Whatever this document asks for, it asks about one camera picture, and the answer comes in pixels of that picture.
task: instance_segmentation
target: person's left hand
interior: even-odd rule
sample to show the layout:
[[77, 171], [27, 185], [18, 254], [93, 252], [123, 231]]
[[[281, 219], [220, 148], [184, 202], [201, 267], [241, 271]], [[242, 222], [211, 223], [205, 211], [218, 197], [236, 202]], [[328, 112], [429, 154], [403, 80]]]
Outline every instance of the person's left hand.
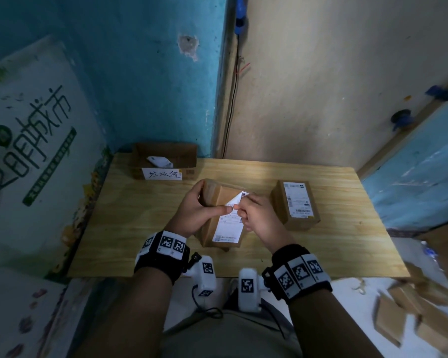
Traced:
[[165, 231], [188, 238], [211, 217], [223, 216], [232, 212], [231, 206], [204, 207], [201, 205], [199, 195], [203, 186], [204, 180], [202, 179], [186, 193], [178, 210], [164, 228]]

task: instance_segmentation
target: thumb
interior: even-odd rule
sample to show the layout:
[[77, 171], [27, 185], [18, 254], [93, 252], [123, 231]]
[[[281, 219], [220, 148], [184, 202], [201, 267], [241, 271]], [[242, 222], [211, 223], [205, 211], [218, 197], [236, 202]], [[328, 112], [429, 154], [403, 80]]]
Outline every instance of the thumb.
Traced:
[[215, 206], [215, 207], [206, 207], [206, 213], [208, 218], [214, 216], [224, 216], [228, 215], [232, 212], [231, 206]]

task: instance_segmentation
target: wooden tabletop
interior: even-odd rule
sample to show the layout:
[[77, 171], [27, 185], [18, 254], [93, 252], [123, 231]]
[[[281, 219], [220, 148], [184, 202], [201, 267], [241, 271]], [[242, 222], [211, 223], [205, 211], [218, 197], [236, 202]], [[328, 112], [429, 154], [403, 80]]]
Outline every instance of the wooden tabletop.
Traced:
[[[128, 158], [114, 156], [68, 276], [132, 276], [146, 237], [163, 229], [195, 183], [132, 179]], [[216, 179], [266, 196], [278, 179], [308, 180], [322, 220], [292, 234], [331, 277], [409, 276], [353, 168], [199, 158], [196, 173], [196, 180]], [[188, 245], [191, 253], [212, 257], [217, 276], [271, 266], [269, 251], [254, 233], [227, 253], [203, 248], [195, 237]]]

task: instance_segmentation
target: cable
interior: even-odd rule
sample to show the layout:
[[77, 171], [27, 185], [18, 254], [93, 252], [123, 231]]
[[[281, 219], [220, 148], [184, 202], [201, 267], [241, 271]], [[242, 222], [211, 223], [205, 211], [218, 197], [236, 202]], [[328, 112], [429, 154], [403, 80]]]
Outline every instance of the cable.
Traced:
[[235, 96], [237, 94], [237, 86], [239, 85], [239, 35], [237, 36], [237, 48], [235, 53], [235, 64], [234, 64], [234, 85], [231, 98], [231, 106], [229, 108], [229, 119], [227, 120], [227, 125], [224, 132], [224, 145], [223, 145], [223, 159], [225, 159], [225, 153], [227, 150], [227, 140], [229, 139], [229, 130], [231, 129], [232, 117], [234, 115], [234, 104]]
[[279, 324], [279, 322], [277, 321], [277, 318], [276, 318], [276, 316], [274, 315], [274, 313], [272, 313], [272, 312], [270, 311], [270, 309], [269, 309], [268, 307], [266, 307], [265, 305], [263, 305], [263, 304], [259, 304], [259, 306], [260, 306], [262, 309], [264, 309], [265, 311], [267, 311], [267, 312], [270, 314], [270, 316], [272, 317], [272, 319], [274, 319], [275, 323], [276, 323], [277, 326], [279, 327], [280, 333], [282, 334], [282, 338], [284, 338], [284, 340], [285, 340], [284, 332], [282, 331], [282, 328], [280, 327], [280, 324]]
[[204, 309], [202, 306], [197, 304], [196, 298], [194, 297], [194, 289], [196, 289], [197, 287], [198, 286], [195, 285], [195, 286], [192, 287], [192, 290], [191, 290], [192, 300], [194, 300], [194, 303], [196, 304], [197, 310], [200, 313], [206, 314], [209, 318], [212, 318], [212, 319], [222, 319], [222, 317], [224, 316], [224, 313], [222, 312], [221, 309], [216, 308], [216, 307], [209, 308], [209, 309]]

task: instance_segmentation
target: wristband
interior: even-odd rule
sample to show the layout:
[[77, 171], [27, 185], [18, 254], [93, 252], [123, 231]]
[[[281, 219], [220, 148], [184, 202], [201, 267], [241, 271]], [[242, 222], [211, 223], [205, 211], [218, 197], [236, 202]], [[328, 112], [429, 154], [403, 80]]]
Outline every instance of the wristband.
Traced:
[[262, 277], [277, 300], [284, 299], [288, 304], [320, 289], [332, 291], [329, 275], [305, 247], [284, 246], [274, 253], [272, 263]]
[[154, 267], [169, 276], [174, 285], [181, 273], [186, 272], [190, 251], [185, 237], [169, 231], [156, 232], [146, 239], [137, 254], [134, 272]]

